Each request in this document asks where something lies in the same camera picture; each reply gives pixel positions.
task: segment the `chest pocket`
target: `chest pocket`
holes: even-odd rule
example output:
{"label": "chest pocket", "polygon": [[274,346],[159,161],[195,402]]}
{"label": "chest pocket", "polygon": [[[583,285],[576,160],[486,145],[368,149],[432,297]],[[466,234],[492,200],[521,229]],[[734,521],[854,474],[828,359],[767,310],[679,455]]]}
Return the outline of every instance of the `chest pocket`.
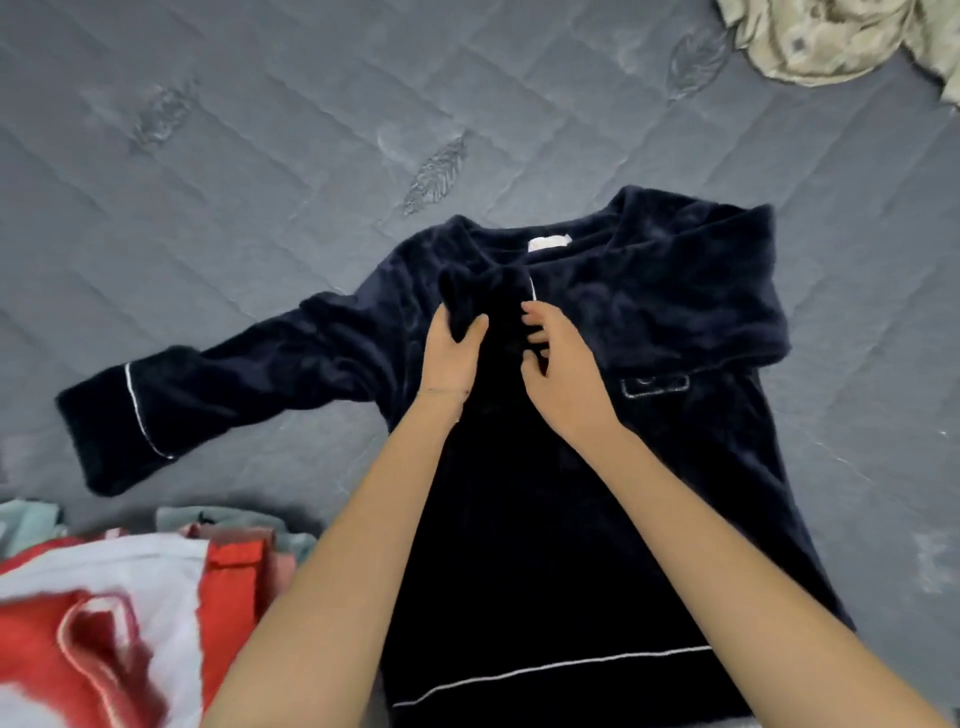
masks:
{"label": "chest pocket", "polygon": [[690,377],[688,375],[661,375],[649,378],[633,376],[620,379],[620,394],[627,400],[685,392],[689,388]]}

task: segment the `white piping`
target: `white piping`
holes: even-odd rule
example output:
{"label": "white piping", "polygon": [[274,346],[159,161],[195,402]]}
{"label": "white piping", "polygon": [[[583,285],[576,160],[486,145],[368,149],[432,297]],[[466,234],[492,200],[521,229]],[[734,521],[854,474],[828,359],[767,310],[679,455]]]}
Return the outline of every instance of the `white piping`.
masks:
{"label": "white piping", "polygon": [[167,460],[176,460],[177,458],[174,455],[168,455],[166,452],[160,452],[154,441],[150,439],[150,435],[147,434],[147,427],[143,424],[143,418],[140,417],[140,404],[136,401],[136,395],[133,393],[133,380],[130,376],[130,362],[127,362],[123,365],[123,373],[127,378],[127,391],[130,392],[130,399],[133,401],[133,414],[136,415],[136,423],[140,425],[140,432],[143,433],[143,439],[147,441],[147,445],[153,449],[153,451],[160,457],[165,457]]}
{"label": "white piping", "polygon": [[709,644],[702,644],[698,647],[679,647],[677,649],[668,649],[664,652],[624,652],[621,655],[610,655],[608,657],[589,657],[585,660],[564,660],[560,663],[550,663],[549,665],[540,665],[537,667],[522,667],[521,669],[515,669],[512,672],[504,672],[502,675],[489,675],[485,677],[469,677],[466,680],[458,680],[455,683],[448,683],[447,685],[438,685],[436,688],[431,688],[423,695],[421,695],[416,700],[401,700],[398,703],[394,703],[395,708],[409,708],[412,705],[417,705],[417,703],[426,700],[434,692],[445,691],[449,688],[460,688],[464,685],[469,685],[470,683],[488,683],[491,680],[503,680],[507,677],[516,677],[517,675],[522,675],[527,672],[537,672],[542,669],[552,669],[553,667],[569,667],[571,665],[585,665],[587,663],[608,663],[612,660],[622,660],[626,657],[670,657],[671,655],[680,655],[685,652],[706,652],[712,650],[713,648]]}

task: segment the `finger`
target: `finger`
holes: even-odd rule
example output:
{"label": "finger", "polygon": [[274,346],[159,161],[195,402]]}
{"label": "finger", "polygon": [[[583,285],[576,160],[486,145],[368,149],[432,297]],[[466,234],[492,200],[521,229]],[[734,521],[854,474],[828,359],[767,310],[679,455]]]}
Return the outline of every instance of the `finger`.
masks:
{"label": "finger", "polygon": [[453,334],[450,333],[450,313],[443,303],[437,306],[430,321],[430,328],[436,333],[444,334],[448,339],[453,339]]}
{"label": "finger", "polygon": [[490,328],[490,316],[486,313],[481,313],[475,319],[473,323],[470,324],[470,328],[467,329],[467,335],[464,336],[464,342],[467,343],[472,349],[480,349],[480,343],[483,341],[483,337],[487,334],[487,329]]}
{"label": "finger", "polygon": [[520,373],[523,375],[523,385],[526,387],[528,393],[542,384],[543,374],[540,371],[537,355],[529,349],[523,352],[523,362],[520,364]]}
{"label": "finger", "polygon": [[541,316],[547,315],[550,311],[560,310],[554,304],[546,301],[522,301],[520,307],[527,313],[539,313]]}
{"label": "finger", "polygon": [[521,320],[528,326],[541,326],[549,331],[566,318],[557,306],[546,301],[524,301],[520,305],[527,312]]}

